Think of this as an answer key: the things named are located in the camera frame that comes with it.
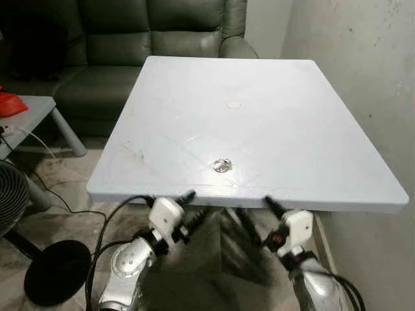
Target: concrete floor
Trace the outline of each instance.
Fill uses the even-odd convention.
[[[63,141],[54,143],[58,162],[90,176],[106,140],[85,138],[88,153],[74,157]],[[74,211],[96,210],[109,213],[116,204],[91,202],[86,192],[86,179],[71,173],[43,150],[18,152],[18,157],[36,172],[46,185],[61,195]],[[16,230],[40,248],[54,242],[75,239],[94,250],[102,219],[96,214],[69,214],[51,195],[53,206],[44,213],[24,217]],[[262,237],[277,227],[276,219],[265,210],[250,211]],[[147,226],[148,208],[129,205],[109,225],[105,241],[130,238]],[[315,251],[311,240],[309,249]],[[98,262],[94,283],[97,300],[108,280],[111,254]],[[30,260],[6,240],[0,240],[0,310],[6,311],[82,311],[84,289],[60,306],[42,308],[24,295],[23,280]],[[277,258],[264,249],[255,248],[246,233],[232,218],[232,213],[217,209],[188,245],[180,244],[159,260],[150,271],[144,288],[146,310],[234,310],[277,311],[299,310],[288,273]]]

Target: red object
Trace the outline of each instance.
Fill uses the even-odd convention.
[[[0,86],[0,117],[9,117],[28,110],[25,103],[16,94],[6,93]]]

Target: white cable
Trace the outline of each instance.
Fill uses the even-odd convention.
[[[27,131],[27,130],[25,130],[25,129],[23,129],[23,128],[17,128],[17,130],[19,130],[19,131],[22,131],[23,133],[26,133],[26,134],[28,134],[28,135],[31,135],[31,136],[33,136],[34,138],[36,138],[38,141],[39,141],[39,143],[41,143],[42,144],[42,146],[43,147],[45,147],[45,149],[50,153],[50,155],[56,160],[56,162],[64,169],[64,170],[66,170],[66,171],[68,171],[68,172],[70,172],[70,173],[72,173],[72,174],[75,174],[75,175],[78,175],[78,176],[80,176],[80,177],[82,177],[82,178],[84,178],[85,180],[88,180],[88,177],[86,177],[86,176],[84,176],[84,175],[82,175],[82,174],[79,174],[78,172],[75,172],[74,170],[70,170],[70,169],[68,169],[65,165],[63,165],[63,164],[61,164],[60,162],[59,162],[59,160],[58,160],[58,158],[53,154],[53,152],[52,152],[52,150],[37,136],[37,135],[35,135],[35,134],[33,134],[32,132],[30,132],[30,131]]]

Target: small metal object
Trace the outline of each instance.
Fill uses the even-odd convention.
[[[213,164],[213,169],[218,173],[225,173],[232,169],[232,162],[229,159],[219,159]]]

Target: gray side table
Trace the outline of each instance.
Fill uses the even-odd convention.
[[[42,120],[51,114],[53,120],[65,137],[68,145],[72,148],[74,154],[78,157],[86,154],[86,148],[80,141],[66,120],[62,117],[56,103],[52,97],[45,96],[20,96],[20,98],[29,107],[29,110],[7,118],[0,118],[0,126],[13,126],[15,129],[23,129],[32,132]],[[15,149],[28,136],[21,130],[16,130],[15,134],[5,137],[7,143]],[[5,143],[0,144],[0,159],[8,159],[11,150]],[[45,193],[36,186],[36,184],[27,178],[29,183],[30,199],[32,203],[41,211],[48,209],[51,205],[49,198]]]

